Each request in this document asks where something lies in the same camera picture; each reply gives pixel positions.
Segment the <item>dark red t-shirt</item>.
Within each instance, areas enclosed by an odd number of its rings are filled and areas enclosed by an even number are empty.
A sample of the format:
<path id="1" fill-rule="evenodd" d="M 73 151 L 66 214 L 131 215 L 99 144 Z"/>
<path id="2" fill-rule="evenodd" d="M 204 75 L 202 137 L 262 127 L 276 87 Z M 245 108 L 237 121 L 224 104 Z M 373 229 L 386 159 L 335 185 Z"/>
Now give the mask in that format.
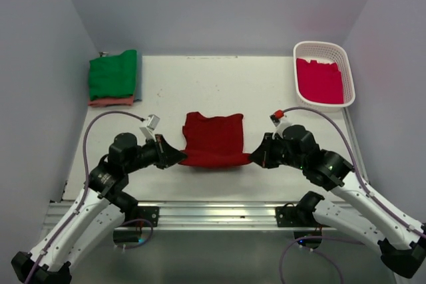
<path id="1" fill-rule="evenodd" d="M 182 127 L 187 158 L 180 164 L 193 168 L 225 169 L 250 163 L 244 152 L 244 115 L 205 117 L 189 112 Z"/>

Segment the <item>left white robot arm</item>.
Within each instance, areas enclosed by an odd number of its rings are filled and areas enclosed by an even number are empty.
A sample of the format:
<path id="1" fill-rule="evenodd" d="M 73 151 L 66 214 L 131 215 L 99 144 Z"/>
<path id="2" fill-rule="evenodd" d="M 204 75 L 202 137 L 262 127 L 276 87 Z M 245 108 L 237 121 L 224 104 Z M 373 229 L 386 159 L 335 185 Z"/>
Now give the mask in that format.
<path id="1" fill-rule="evenodd" d="M 186 157 L 160 134 L 143 146 L 134 134 L 116 136 L 58 224 L 30 252 L 14 256 L 11 264 L 18 280 L 70 283 L 73 269 L 88 252 L 116 227 L 137 221 L 138 202 L 124 192 L 129 174 L 151 165 L 165 169 Z"/>

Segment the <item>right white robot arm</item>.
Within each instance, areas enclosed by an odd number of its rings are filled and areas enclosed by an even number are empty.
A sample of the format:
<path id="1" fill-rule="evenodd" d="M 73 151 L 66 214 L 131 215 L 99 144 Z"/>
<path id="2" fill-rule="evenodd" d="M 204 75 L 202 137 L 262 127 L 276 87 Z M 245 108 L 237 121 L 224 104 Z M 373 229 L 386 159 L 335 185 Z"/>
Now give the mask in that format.
<path id="1" fill-rule="evenodd" d="M 304 126 L 289 126 L 280 135 L 266 133 L 249 159 L 267 169 L 299 169 L 312 184 L 354 208 L 347 211 L 309 191 L 295 206 L 276 208 L 278 217 L 304 226 L 333 227 L 374 250 L 385 266 L 404 278 L 412 278 L 423 264 L 425 225 L 358 179 L 345 158 L 320 148 Z"/>

